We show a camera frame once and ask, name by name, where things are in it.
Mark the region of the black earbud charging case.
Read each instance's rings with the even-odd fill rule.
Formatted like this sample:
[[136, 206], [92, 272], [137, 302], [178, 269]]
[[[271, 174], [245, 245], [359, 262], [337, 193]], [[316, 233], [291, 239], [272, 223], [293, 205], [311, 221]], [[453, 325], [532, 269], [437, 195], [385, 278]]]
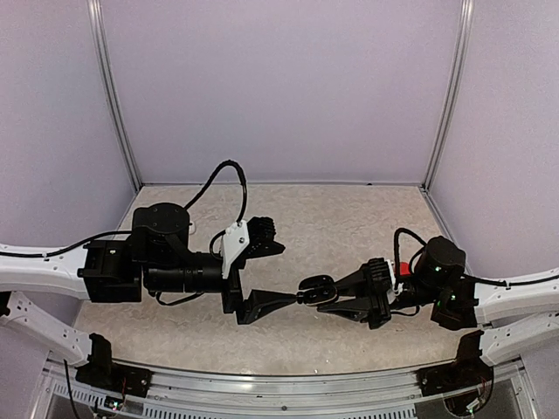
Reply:
[[335, 302], [338, 291], [334, 280], [329, 275], [316, 275], [303, 279], [299, 283], [296, 301], [305, 306], [319, 306]]

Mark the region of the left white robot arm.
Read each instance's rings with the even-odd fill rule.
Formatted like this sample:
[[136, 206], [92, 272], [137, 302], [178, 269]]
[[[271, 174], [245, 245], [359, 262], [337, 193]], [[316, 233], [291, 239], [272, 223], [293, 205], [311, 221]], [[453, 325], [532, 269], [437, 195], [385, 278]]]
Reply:
[[237, 220], [217, 234], [218, 250], [191, 251], [190, 215], [173, 203], [136, 209], [128, 232], [101, 233], [60, 250], [1, 249], [1, 325], [25, 333], [85, 368], [103, 388], [113, 388], [122, 370], [110, 342], [82, 333], [38, 308], [28, 292], [59, 293], [94, 304], [139, 303], [147, 292], [160, 301], [178, 293], [179, 304], [204, 294], [220, 295], [225, 313], [248, 325], [280, 308], [303, 301], [301, 293], [251, 291], [242, 294], [240, 272], [249, 259], [275, 256], [270, 217]]

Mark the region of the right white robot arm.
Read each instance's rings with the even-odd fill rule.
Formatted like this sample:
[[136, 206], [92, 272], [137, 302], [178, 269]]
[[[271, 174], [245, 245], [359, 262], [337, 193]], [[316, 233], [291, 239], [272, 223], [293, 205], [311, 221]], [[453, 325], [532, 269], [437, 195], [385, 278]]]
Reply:
[[322, 276], [313, 301], [327, 313], [377, 329], [395, 316], [431, 307], [431, 321], [450, 331], [466, 329], [456, 361], [446, 369], [457, 388], [489, 367], [558, 338], [558, 270], [512, 278], [466, 273], [466, 254], [449, 239], [421, 240], [407, 264], [400, 243], [393, 260], [375, 258], [339, 280]]

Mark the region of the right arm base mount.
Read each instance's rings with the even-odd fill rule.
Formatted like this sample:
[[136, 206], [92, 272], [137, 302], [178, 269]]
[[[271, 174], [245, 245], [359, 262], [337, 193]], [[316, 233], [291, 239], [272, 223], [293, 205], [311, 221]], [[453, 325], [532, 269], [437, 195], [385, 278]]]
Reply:
[[480, 358], [478, 348], [459, 346], [453, 361], [417, 371], [422, 396], [440, 395], [480, 385], [494, 378], [493, 368]]

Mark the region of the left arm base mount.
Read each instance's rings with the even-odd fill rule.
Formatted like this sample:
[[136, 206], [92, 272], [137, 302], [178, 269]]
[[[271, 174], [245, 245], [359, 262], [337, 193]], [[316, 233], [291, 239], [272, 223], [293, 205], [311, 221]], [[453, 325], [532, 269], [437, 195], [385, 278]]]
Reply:
[[111, 343], [100, 334], [91, 333], [89, 339], [91, 352], [86, 357], [86, 364], [76, 368], [76, 380], [121, 395], [145, 398], [153, 372], [115, 362]]

